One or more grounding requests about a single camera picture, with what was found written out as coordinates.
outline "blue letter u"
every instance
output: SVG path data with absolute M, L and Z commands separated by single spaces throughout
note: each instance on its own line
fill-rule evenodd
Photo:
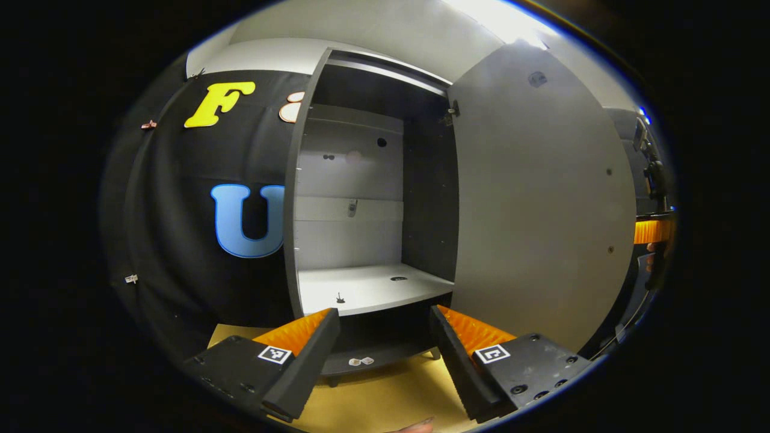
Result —
M 216 202 L 216 239 L 233 256 L 256 259 L 269 256 L 283 245 L 283 186 L 264 186 L 260 196 L 267 200 L 267 234 L 249 239 L 243 234 L 243 201 L 251 194 L 244 185 L 217 185 L 211 189 Z

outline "hole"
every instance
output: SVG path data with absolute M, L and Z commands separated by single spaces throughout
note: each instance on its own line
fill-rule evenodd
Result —
M 521 394 L 522 392 L 526 391 L 529 387 L 527 385 L 516 385 L 513 388 L 511 388 L 511 394 Z

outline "tan floor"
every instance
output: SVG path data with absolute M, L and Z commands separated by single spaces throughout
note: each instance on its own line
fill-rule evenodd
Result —
M 209 346 L 230 335 L 255 338 L 267 331 L 219 325 Z M 291 425 L 310 433 L 383 433 L 431 416 L 436 433 L 461 433 L 478 426 L 465 415 L 444 359 L 422 354 L 342 377 L 335 388 L 319 379 L 302 416 Z

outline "screw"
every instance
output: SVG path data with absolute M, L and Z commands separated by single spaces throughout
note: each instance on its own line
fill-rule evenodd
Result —
M 511 394 L 521 394 L 522 392 L 526 391 L 527 388 L 527 385 L 516 385 L 511 388 Z

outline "orange object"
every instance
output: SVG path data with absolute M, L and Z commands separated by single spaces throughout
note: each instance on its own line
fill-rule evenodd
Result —
M 671 237 L 673 225 L 670 220 L 637 221 L 634 243 L 664 242 Z
M 460 342 L 468 353 L 468 357 L 472 357 L 473 353 L 479 349 L 505 343 L 516 338 L 514 335 L 478 321 L 471 316 L 450 310 L 443 305 L 437 306 L 441 313 L 444 314 L 447 322 L 452 326 L 452 329 L 454 329 L 454 333 L 460 338 Z
M 331 308 L 302 317 L 282 327 L 277 327 L 267 334 L 262 334 L 253 340 L 268 346 L 291 350 L 294 356 L 298 356 L 329 311 L 331 311 Z

